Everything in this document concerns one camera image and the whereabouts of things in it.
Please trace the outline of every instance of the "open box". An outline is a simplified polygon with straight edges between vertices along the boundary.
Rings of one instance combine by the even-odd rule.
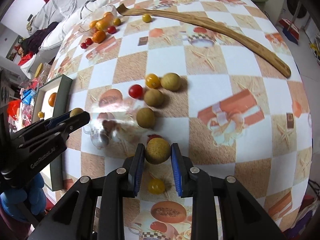
[[[72,79],[66,75],[58,76],[47,84],[44,84],[37,91],[36,101],[33,108],[32,123],[40,120],[38,113],[44,113],[44,119],[58,117],[66,112],[68,95]],[[57,93],[54,107],[49,106],[48,99],[52,93]],[[63,189],[62,178],[62,156],[59,155],[42,171],[44,183],[51,191]]]

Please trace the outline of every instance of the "blue package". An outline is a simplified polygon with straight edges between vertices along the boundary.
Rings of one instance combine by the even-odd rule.
[[[29,106],[31,103],[31,99],[36,94],[36,92],[32,89],[28,89],[28,90],[24,90],[22,94],[23,94],[23,97],[21,99],[22,103],[27,104]]]

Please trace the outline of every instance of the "table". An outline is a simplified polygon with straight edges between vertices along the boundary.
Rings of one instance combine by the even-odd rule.
[[[86,50],[79,44],[87,36],[76,25],[65,38],[50,76],[64,73],[74,79],[68,110],[81,107],[90,112],[91,124],[101,125],[107,119],[117,119],[118,124],[108,126],[116,135],[109,133],[112,140],[107,147],[95,141],[96,132],[90,127],[70,135],[63,157],[65,181],[72,185],[83,175],[108,174],[134,154],[139,142],[146,144],[147,135],[158,134],[169,143],[177,142],[182,154],[210,175],[235,176],[281,230],[289,228],[308,183],[311,116],[299,71],[276,28],[250,0],[117,0],[112,4],[121,3],[221,22],[276,53],[292,76],[284,78],[227,36],[176,20],[154,17],[144,23],[141,16],[122,17],[116,34]],[[154,129],[146,131],[135,122],[144,102],[130,98],[128,89],[133,84],[144,86],[146,74],[168,72],[182,77],[182,88],[161,89],[168,100],[156,110]],[[108,113],[101,114],[101,107]],[[179,233],[176,239],[189,239],[192,200],[178,198],[171,170],[170,160],[146,163],[138,198],[124,201],[128,239],[138,239],[130,231],[141,230],[137,223],[150,226],[152,206],[166,200],[184,206],[186,221],[172,225]],[[165,193],[148,193],[152,178],[165,182]]]

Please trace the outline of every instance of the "wooden stick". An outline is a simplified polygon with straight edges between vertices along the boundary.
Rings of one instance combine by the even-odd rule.
[[[262,46],[260,43],[254,41],[253,39],[250,39],[240,33],[235,32],[234,30],[229,29],[228,27],[218,24],[209,18],[196,17],[186,13],[162,10],[128,9],[124,6],[124,4],[121,4],[117,8],[117,11],[123,16],[149,14],[151,16],[170,18],[181,22],[201,26],[217,33],[222,33],[238,41],[239,43],[246,46],[248,49],[250,49],[257,55],[268,61],[286,78],[289,78],[291,76],[291,70],[289,66],[286,63],[284,63],[276,54],[268,50],[266,47]]]

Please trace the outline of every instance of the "screw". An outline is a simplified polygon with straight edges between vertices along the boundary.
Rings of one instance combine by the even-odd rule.
[[[233,177],[233,176],[228,176],[228,177],[227,177],[227,182],[229,182],[229,183],[235,183],[235,182],[236,182],[236,178]]]
[[[197,168],[197,167],[192,167],[192,168],[190,168],[190,172],[191,173],[193,173],[193,174],[195,174],[195,173],[199,173],[199,168]]]
[[[80,178],[80,182],[81,183],[87,183],[89,181],[89,177],[88,176],[83,176]]]
[[[125,168],[119,168],[119,169],[117,169],[117,173],[118,174],[124,174],[124,173],[126,173],[126,169]]]

